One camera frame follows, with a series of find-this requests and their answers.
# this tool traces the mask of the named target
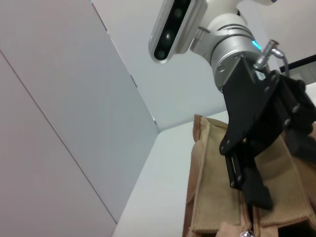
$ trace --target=white panel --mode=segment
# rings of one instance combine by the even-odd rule
[[[194,114],[206,116],[225,110],[223,95],[203,58],[188,51],[164,65],[152,61],[148,41],[162,0],[93,2],[160,129],[192,121]],[[240,10],[250,29],[259,42],[267,41],[259,14],[253,14],[258,12],[256,5],[247,4]]]
[[[316,82],[306,86],[306,93],[313,101],[313,103],[316,105]]]
[[[316,54],[315,0],[278,0],[260,12],[269,37],[280,43],[289,63]]]
[[[210,118],[228,122],[227,112]],[[193,122],[160,133],[113,237],[180,237],[194,145]]]
[[[0,236],[110,237],[115,223],[0,54]]]
[[[0,48],[119,219],[158,130],[88,0],[0,2]]]

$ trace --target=camera lens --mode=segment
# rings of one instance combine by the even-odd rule
[[[175,17],[175,18],[180,18],[181,16],[182,16],[182,10],[179,9],[179,8],[175,9],[175,11],[174,11],[174,17]]]
[[[161,39],[161,45],[164,47],[172,46],[174,42],[174,33],[172,31],[165,31]]]
[[[159,59],[159,60],[163,60],[163,59],[166,58],[165,55],[166,55],[166,54],[165,54],[165,52],[164,52],[163,50],[159,50],[158,53],[157,53],[157,55],[156,55],[156,57],[157,57],[157,59]]]

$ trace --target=white table surface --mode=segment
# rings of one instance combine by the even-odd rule
[[[316,102],[316,83],[307,86]],[[227,111],[209,118],[228,123]],[[193,122],[160,133],[136,182],[113,237],[182,235]]]

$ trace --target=metal cylinder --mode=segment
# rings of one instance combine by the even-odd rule
[[[222,40],[211,55],[215,84],[221,91],[242,57],[257,60],[261,51],[253,44],[249,35],[235,35]]]

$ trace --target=tan fabric bag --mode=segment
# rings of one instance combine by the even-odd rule
[[[226,129],[223,122],[195,116],[196,143],[182,236],[233,237],[253,227],[257,237],[277,237],[279,228],[302,222],[316,229],[311,207],[311,203],[316,206],[316,185],[313,185],[316,169],[293,158],[281,137],[256,157],[274,208],[271,211],[253,208],[253,223],[250,222],[242,192],[230,188],[225,158],[219,153]]]

